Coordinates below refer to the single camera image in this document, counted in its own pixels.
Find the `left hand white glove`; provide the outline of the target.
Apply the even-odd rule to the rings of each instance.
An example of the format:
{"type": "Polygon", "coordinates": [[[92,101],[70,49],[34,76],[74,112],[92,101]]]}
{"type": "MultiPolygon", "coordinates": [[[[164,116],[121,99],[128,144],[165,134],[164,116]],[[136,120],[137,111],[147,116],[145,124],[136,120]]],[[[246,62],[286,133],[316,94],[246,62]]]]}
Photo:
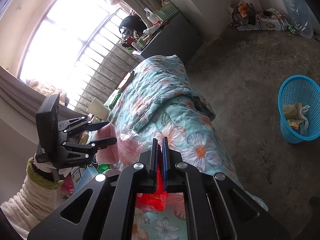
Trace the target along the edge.
{"type": "Polygon", "coordinates": [[[72,168],[57,169],[51,162],[39,163],[36,156],[34,156],[32,167],[38,175],[51,182],[64,180],[72,170],[72,168]]]}

